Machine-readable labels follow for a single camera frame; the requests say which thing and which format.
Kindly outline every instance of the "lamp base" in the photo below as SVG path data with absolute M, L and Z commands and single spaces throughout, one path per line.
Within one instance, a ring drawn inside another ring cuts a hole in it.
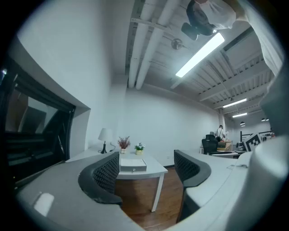
M 107 151 L 105 150 L 105 146 L 106 146 L 106 144 L 105 144 L 105 142 L 104 142 L 104 144 L 103 144 L 103 150 L 100 152 L 101 154 L 107 153 Z

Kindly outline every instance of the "fluorescent light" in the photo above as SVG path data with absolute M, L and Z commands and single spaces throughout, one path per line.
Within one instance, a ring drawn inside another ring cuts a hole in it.
M 239 101 L 237 101 L 237 102 L 227 104 L 227 105 L 223 106 L 223 108 L 226 108 L 226 107 L 228 107 L 228 106 L 233 106 L 233 105 L 235 105 L 235 104 L 242 103 L 242 102 L 245 102 L 245 101 L 247 101 L 247 99 L 242 99 L 242 100 L 239 100 Z
M 225 39 L 223 36 L 220 33 L 217 33 L 193 57 L 191 57 L 191 59 L 176 73 L 176 76 L 180 78 L 183 77 L 224 41 Z
M 247 113 L 243 113 L 243 114 L 239 114 L 239 115 L 234 115 L 233 118 L 239 117 L 239 116 L 245 116 L 245 115 L 247 115 Z

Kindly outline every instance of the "ceiling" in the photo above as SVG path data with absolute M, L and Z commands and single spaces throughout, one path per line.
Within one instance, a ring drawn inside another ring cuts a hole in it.
M 164 33 L 144 82 L 178 93 L 181 92 L 180 89 L 186 89 L 192 98 L 216 110 L 232 102 L 231 98 L 233 102 L 247 98 L 247 102 L 224 109 L 223 113 L 227 117 L 237 114 L 238 110 L 240 113 L 260 110 L 259 101 L 274 75 L 265 64 L 258 38 L 247 22 L 236 21 L 232 29 L 220 30 L 225 42 L 183 78 L 175 75 L 211 39 L 200 35 L 193 41 L 181 32 L 182 24 L 188 23 L 186 7 L 189 2 L 190 0 L 183 0 L 171 17 L 168 28 L 174 36 Z M 165 3 L 166 0 L 158 2 L 152 22 L 157 22 Z M 143 1 L 135 1 L 132 18 L 139 18 L 142 6 Z M 137 27 L 138 23 L 130 23 L 126 52 L 127 70 Z M 153 30 L 153 27 L 149 27 L 140 61 Z M 171 42 L 174 38 L 181 39 L 185 47 L 173 49 Z

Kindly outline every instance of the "table lamp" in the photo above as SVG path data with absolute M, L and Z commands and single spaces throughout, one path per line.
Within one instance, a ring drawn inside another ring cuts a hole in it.
M 107 151 L 105 150 L 105 146 L 106 146 L 105 142 L 112 141 L 112 130 L 108 128 L 103 128 L 99 134 L 98 139 L 104 141 L 103 150 L 101 151 L 101 153 L 102 154 L 107 153 Z

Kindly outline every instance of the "white wall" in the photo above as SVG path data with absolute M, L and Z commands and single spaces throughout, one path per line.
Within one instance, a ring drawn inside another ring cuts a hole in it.
M 201 140 L 219 124 L 217 112 L 180 95 L 144 84 L 127 89 L 119 135 L 142 142 L 145 152 L 162 165 L 172 165 L 174 149 L 199 152 Z
M 240 131 L 243 134 L 252 134 L 258 132 L 266 132 L 270 131 L 270 121 L 261 122 L 262 118 L 266 118 L 265 114 L 261 111 L 255 114 L 251 114 L 248 116 L 242 116 L 235 120 L 235 137 L 238 138 L 238 142 L 240 141 Z M 240 123 L 243 121 L 245 123 L 245 127 L 241 127 Z
M 91 109 L 81 149 L 98 142 L 113 76 L 108 7 L 103 0 L 49 1 L 17 34 L 38 65 Z M 70 142 L 77 138 L 71 133 Z
M 239 138 L 235 135 L 235 123 L 228 118 L 224 118 L 226 124 L 226 132 L 229 132 L 227 138 L 232 140 L 233 144 L 236 144 L 239 141 Z
M 87 108 L 76 107 L 70 130 L 70 157 L 84 151 L 89 115 L 90 110 Z
M 104 127 L 112 129 L 112 143 L 115 145 L 117 145 L 117 141 L 124 126 L 123 119 L 125 116 L 127 80 L 128 76 L 115 75 L 107 100 Z

